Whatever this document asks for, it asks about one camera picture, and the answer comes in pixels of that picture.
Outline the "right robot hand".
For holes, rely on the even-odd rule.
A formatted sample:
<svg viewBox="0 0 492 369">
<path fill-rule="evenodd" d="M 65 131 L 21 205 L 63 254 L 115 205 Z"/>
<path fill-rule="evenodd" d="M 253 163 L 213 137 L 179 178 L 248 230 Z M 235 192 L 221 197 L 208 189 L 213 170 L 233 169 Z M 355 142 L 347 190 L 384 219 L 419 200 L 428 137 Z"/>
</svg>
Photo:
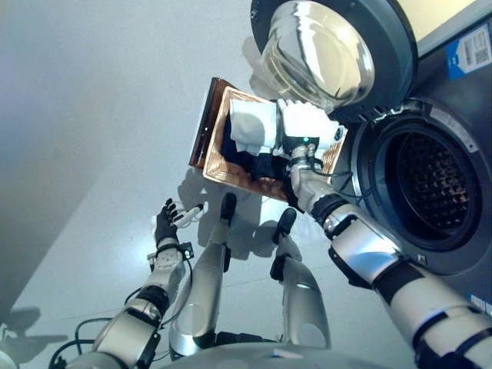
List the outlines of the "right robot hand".
<svg viewBox="0 0 492 369">
<path fill-rule="evenodd" d="M 279 98 L 277 106 L 281 121 L 281 145 L 285 152 L 310 144 L 316 150 L 326 150 L 344 137 L 345 127 L 329 119 L 323 109 L 311 103 Z"/>
</svg>

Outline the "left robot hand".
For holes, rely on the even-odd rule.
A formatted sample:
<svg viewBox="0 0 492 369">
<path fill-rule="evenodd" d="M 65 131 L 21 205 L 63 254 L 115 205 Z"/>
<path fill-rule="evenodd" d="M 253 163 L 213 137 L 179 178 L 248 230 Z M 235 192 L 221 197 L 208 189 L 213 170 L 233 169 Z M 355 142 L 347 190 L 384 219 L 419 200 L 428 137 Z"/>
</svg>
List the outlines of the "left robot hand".
<svg viewBox="0 0 492 369">
<path fill-rule="evenodd" d="M 178 203 L 172 198 L 168 198 L 164 203 L 161 211 L 154 219 L 154 239 L 156 248 L 166 239 L 178 243 L 178 229 L 187 226 L 195 216 L 202 212 L 203 204 L 197 204 L 189 209 L 178 207 Z"/>
</svg>

